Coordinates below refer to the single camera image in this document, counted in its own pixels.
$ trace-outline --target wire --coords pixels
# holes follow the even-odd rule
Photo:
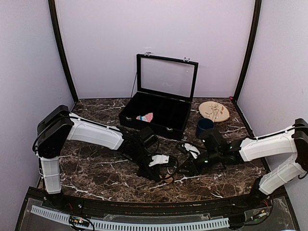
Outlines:
[[[307,174],[308,174],[308,172],[306,172],[302,177],[301,177],[300,175],[298,175],[298,178],[299,178],[300,180],[302,180],[303,178],[305,178],[305,177],[307,176]]]
[[[156,135],[154,135],[154,136],[155,136],[156,139],[157,139],[157,147],[156,147],[156,149],[155,149],[155,153],[157,153],[158,148],[159,148],[159,145],[160,145],[160,141],[159,141],[159,139],[158,139],[158,137],[157,137]]]
[[[232,223],[230,223],[230,226],[232,227],[232,226],[254,226],[254,225],[259,225],[259,224],[261,224],[261,223],[263,223],[264,221],[266,221],[269,217],[270,217],[270,215],[272,214],[272,212],[273,212],[273,209],[274,209],[274,197],[273,197],[273,195],[271,196],[271,199],[272,199],[272,206],[271,206],[271,209],[269,210],[269,214],[263,219],[263,220],[261,220],[260,222],[258,222],[258,223],[254,223],[254,224],[246,224],[246,223],[248,223],[248,222],[250,222],[250,221],[253,221],[253,220],[255,220],[255,219],[253,219],[253,220],[246,220],[246,221],[244,221],[244,222],[242,222],[242,223],[238,223],[238,224],[232,224]]]
[[[59,208],[57,208],[56,206],[54,206],[54,205],[51,203],[51,201],[48,199],[48,196],[46,195],[45,180],[43,180],[43,191],[44,191],[44,194],[45,194],[46,201],[47,201],[54,209],[56,209],[56,210],[58,210],[58,211],[60,211],[60,212],[63,212],[63,213],[68,213],[67,211],[62,210],[62,209],[59,209]],[[72,207],[72,205],[71,205],[70,203],[68,203],[68,205],[70,206],[70,209],[71,209],[71,212],[68,213],[68,214],[69,214],[70,216],[80,217],[80,215],[74,214],[74,213],[73,213],[73,207]],[[93,224],[88,218],[82,218],[82,219],[86,220],[86,221],[92,226],[92,231],[95,231],[94,224]]]
[[[179,170],[179,161],[178,161],[178,159],[176,157],[172,156],[172,155],[169,155],[169,158],[173,158],[176,161],[176,169],[168,177],[161,178],[161,180],[167,180],[167,179],[173,178],[174,175],[177,174],[177,172]]]
[[[292,131],[292,130],[297,129],[297,128],[306,128],[306,129],[308,129],[308,127],[306,127],[306,126],[292,127],[292,128],[289,128],[288,130],[283,130],[283,131],[276,132],[276,133],[273,133],[273,134],[270,134],[270,135],[260,136],[258,138],[257,137],[251,137],[250,139],[252,139],[252,140],[262,140],[262,139],[265,139],[265,138],[268,138],[268,137],[272,137],[272,136],[276,136],[276,135],[279,135],[279,134],[283,134],[286,131]]]
[[[82,218],[82,219],[84,219],[84,220],[86,220],[89,224],[91,224],[91,226],[92,226],[92,231],[95,231],[95,228],[94,228],[94,224],[89,220],[89,219],[87,219],[87,218]],[[83,230],[86,230],[87,228],[80,228],[80,227],[77,227],[74,223],[70,223],[70,227],[72,228],[72,229],[74,229],[74,230],[76,230],[76,231],[83,231]]]
[[[135,87],[135,83],[136,83],[137,73],[138,73],[138,72],[136,72],[136,76],[135,76],[135,80],[134,80],[133,89],[131,90],[131,95],[130,95],[131,98],[133,97],[133,92],[134,92],[134,87]]]
[[[55,125],[57,122],[59,122],[61,119],[63,118],[70,118],[70,116],[63,116],[63,115],[60,115],[59,118],[57,118],[56,120],[52,121],[50,124],[48,124],[48,126],[36,137],[36,139],[34,140],[33,142],[33,145],[32,145],[32,151],[36,152],[37,151],[37,142],[39,140],[39,138],[42,136],[43,133],[45,133],[48,129],[50,129],[51,126]]]
[[[95,125],[98,125],[98,126],[101,126],[101,127],[104,127],[104,128],[107,127],[107,126],[105,126],[105,125],[103,125],[103,124],[96,123],[96,122],[94,122],[94,121],[86,120],[86,119],[83,119],[83,118],[78,118],[78,117],[74,117],[74,116],[69,116],[69,118],[72,118],[72,119],[79,119],[79,120],[81,120],[81,121],[85,121],[85,122],[88,122],[88,123],[92,123],[92,124],[95,124]],[[110,129],[110,130],[113,130],[113,131],[120,132],[119,130],[113,129],[113,128],[110,128],[110,127],[109,127],[109,129]],[[153,156],[153,155],[154,155],[153,153],[151,153],[151,152],[149,152],[148,150],[146,150],[143,146],[141,146],[139,140],[138,140],[137,138],[133,137],[127,130],[124,131],[124,132],[122,133],[122,136],[123,136],[123,138],[126,138],[126,139],[128,139],[128,140],[133,140],[133,141],[136,143],[137,148],[139,149],[140,153],[143,153],[144,155],[147,155],[147,156]],[[159,148],[159,145],[160,145],[160,141],[159,141],[158,138],[157,138],[157,140],[158,140],[158,143],[157,143],[157,147],[156,147],[155,154],[157,154],[156,152],[157,152],[157,150],[158,150],[158,148]],[[170,179],[170,178],[172,178],[172,177],[177,173],[178,168],[179,168],[179,161],[178,161],[177,158],[175,158],[175,157],[173,157],[173,158],[176,160],[176,163],[177,163],[176,170],[174,171],[173,174],[171,174],[170,176],[168,176],[168,177],[166,177],[166,178],[162,178],[161,180]],[[143,165],[144,165],[145,169],[147,170],[147,172],[149,173],[149,175],[152,177],[152,179],[156,179],[157,177],[154,176],[154,174],[152,173],[152,171],[149,169],[149,166],[148,166],[148,164],[145,162],[144,158],[142,158],[142,162],[143,162]]]
[[[264,200],[263,203],[266,205],[267,210],[270,211],[270,209],[269,209],[270,207],[269,207],[268,202],[266,200]]]

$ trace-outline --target black metal frame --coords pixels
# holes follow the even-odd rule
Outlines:
[[[252,54],[252,50],[253,50],[253,47],[254,47],[256,34],[257,34],[257,27],[258,27],[260,12],[261,12],[261,3],[262,3],[262,0],[256,0],[256,2],[255,2],[254,15],[253,15],[253,18],[252,18],[246,54],[245,54],[245,57],[244,57],[244,62],[243,62],[241,74],[240,74],[240,77],[239,77],[239,81],[237,83],[236,90],[235,90],[235,93],[234,93],[234,96],[233,96],[233,99],[235,101],[238,101],[238,99],[240,97],[240,94],[241,94],[241,91],[242,91],[242,88],[243,88],[243,84],[244,84],[244,81],[245,81],[245,77],[246,77],[246,74],[247,74],[247,70],[248,70],[248,66],[249,66],[249,62],[250,62],[250,58],[251,58],[251,54]]]
[[[255,137],[254,132],[252,131],[252,129],[251,129],[249,123],[247,122],[247,120],[246,120],[244,114],[242,113],[240,107],[238,106],[237,102],[236,102],[234,99],[232,99],[231,102],[233,103],[233,105],[234,105],[234,107],[235,107],[237,113],[239,114],[239,116],[240,116],[242,122],[244,123],[244,126],[245,126],[245,128],[246,128],[246,130],[247,130],[247,132],[248,132],[248,135],[249,135],[250,137]],[[270,168],[269,168],[269,164],[268,164],[268,162],[266,161],[265,157],[261,158],[261,161],[262,161],[262,164],[263,164],[263,166],[264,166],[266,172],[269,173],[269,172],[270,172]]]
[[[50,11],[50,16],[51,16],[51,22],[52,22],[52,27],[53,27],[53,32],[54,32],[54,37],[56,39],[57,47],[58,47],[58,52],[60,55],[63,71],[65,74],[65,78],[68,84],[68,87],[71,91],[71,95],[73,97],[74,103],[76,104],[78,102],[78,96],[77,92],[73,83],[73,79],[68,67],[65,51],[64,51],[64,46],[62,43],[62,38],[61,38],[61,32],[60,32],[60,27],[59,27],[59,22],[58,22],[58,16],[57,16],[57,10],[56,10],[56,5],[54,0],[48,0],[49,3],[49,11]]]
[[[193,70],[192,88],[191,88],[190,96],[185,97],[185,96],[179,96],[179,95],[174,95],[174,94],[170,94],[170,93],[165,93],[165,92],[160,92],[160,91],[156,91],[156,90],[150,90],[150,89],[142,88],[142,86],[141,86],[141,59],[156,59],[156,60],[163,60],[163,61],[175,62],[175,63],[180,63],[180,64],[186,64],[186,65],[193,65],[194,70]],[[185,61],[185,60],[181,60],[181,59],[173,59],[173,58],[154,56],[154,55],[137,54],[137,91],[145,92],[145,93],[149,93],[149,94],[153,94],[153,95],[164,96],[164,97],[168,97],[168,98],[172,98],[172,99],[179,99],[179,100],[192,102],[193,101],[194,88],[195,88],[196,79],[197,79],[198,65],[199,64],[196,63],[196,62]]]
[[[61,59],[61,63],[63,66],[63,70],[64,70],[64,74],[66,77],[66,81],[68,83],[69,89],[71,91],[73,100],[75,102],[75,104],[78,102],[79,98],[73,83],[73,79],[68,67],[68,62],[66,59],[66,55],[65,55],[65,51],[64,51],[64,46],[63,46],[63,42],[62,42],[62,38],[61,38],[61,32],[60,32],[60,27],[59,27],[59,22],[58,22],[58,17],[57,17],[57,10],[56,10],[56,6],[55,6],[55,0],[48,0],[49,2],[49,10],[50,10],[50,15],[51,15],[51,21],[52,21],[52,27],[53,27],[53,31],[54,31],[54,36],[56,39],[56,43],[57,43],[57,47],[58,47],[58,52],[60,55],[60,59]],[[253,19],[252,19],[252,24],[251,24],[251,29],[250,29],[250,34],[249,34],[249,40],[248,40],[248,44],[247,44],[247,49],[246,49],[246,54],[244,57],[244,62],[243,62],[243,66],[242,66],[242,70],[239,76],[239,80],[236,86],[236,90],[233,96],[233,99],[235,100],[235,102],[237,102],[237,100],[239,99],[241,90],[243,88],[243,84],[244,84],[244,80],[247,74],[247,70],[248,70],[248,66],[249,66],[249,62],[250,62],[250,58],[251,58],[251,54],[252,54],[252,50],[254,47],[254,43],[255,43],[255,39],[256,39],[256,34],[257,34],[257,26],[258,26],[258,22],[259,22],[259,17],[260,17],[260,11],[261,11],[261,3],[262,0],[256,0],[255,1],[255,8],[254,8],[254,14],[253,14]],[[149,58],[157,58],[157,59],[163,59],[163,60],[167,60],[167,61],[173,61],[173,62],[182,62],[182,63],[186,63],[186,64],[197,64],[197,66],[195,65],[195,75],[196,75],[196,68],[198,67],[198,63],[194,63],[194,62],[186,62],[184,60],[177,60],[177,59],[171,59],[171,58],[164,58],[164,57],[159,57],[159,56],[144,56],[144,57],[149,57]],[[193,77],[193,89],[192,89],[192,93],[194,92],[194,85],[195,85],[195,81],[196,81],[196,76],[194,75]]]

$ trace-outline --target wooden plate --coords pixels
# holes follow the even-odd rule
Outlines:
[[[200,104],[199,112],[204,118],[211,119],[213,122],[223,122],[230,118],[228,109],[214,101],[208,101]]]

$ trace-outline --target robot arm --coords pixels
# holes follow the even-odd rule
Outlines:
[[[291,154],[276,169],[255,181],[250,194],[256,201],[263,200],[280,186],[308,171],[308,124],[303,119],[263,137],[227,143],[217,130],[209,129],[200,135],[200,139],[206,152],[186,164],[186,170],[194,171],[194,175],[216,163],[235,165],[266,156]]]
[[[184,170],[191,176],[216,163],[237,165],[256,158],[291,153],[290,158],[278,168],[256,180],[250,194],[258,200],[308,171],[308,124],[303,119],[297,119],[293,126],[263,137],[228,143],[217,130],[209,129],[200,138],[206,151],[200,152],[191,145],[183,144],[182,148],[191,152],[192,157],[178,171]],[[147,151],[157,141],[150,128],[139,132],[120,130],[83,119],[62,105],[39,123],[38,137],[32,148],[40,158],[42,176],[49,194],[61,192],[58,156],[66,140],[85,141],[125,153],[139,166],[137,175],[150,180],[160,181],[157,164],[169,162],[168,156],[152,156]]]
[[[94,143],[125,153],[139,166],[137,175],[150,180],[161,180],[157,166],[162,164],[159,159],[164,160],[163,164],[169,161],[168,156],[151,156],[147,152],[147,148],[157,141],[150,128],[139,132],[121,131],[117,127],[99,124],[69,113],[68,108],[62,105],[39,123],[38,137],[32,148],[40,158],[41,175],[44,177],[48,194],[61,192],[58,156],[66,140]]]

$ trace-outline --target marble table surface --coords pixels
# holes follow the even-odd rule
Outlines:
[[[119,125],[118,114],[129,99],[80,100],[73,113],[105,125]],[[228,140],[248,135],[243,122],[229,99],[194,99],[184,139],[201,145],[195,137],[196,122],[202,118],[198,106],[216,101],[230,112],[230,119],[216,123]],[[183,159],[177,141],[159,137],[158,152]],[[174,203],[226,198],[250,192],[254,180],[266,173],[260,160],[242,165],[205,169],[196,177],[178,174],[173,183],[156,183],[137,177],[138,167],[116,152],[98,145],[67,141],[60,156],[61,184],[67,195],[117,202]]]

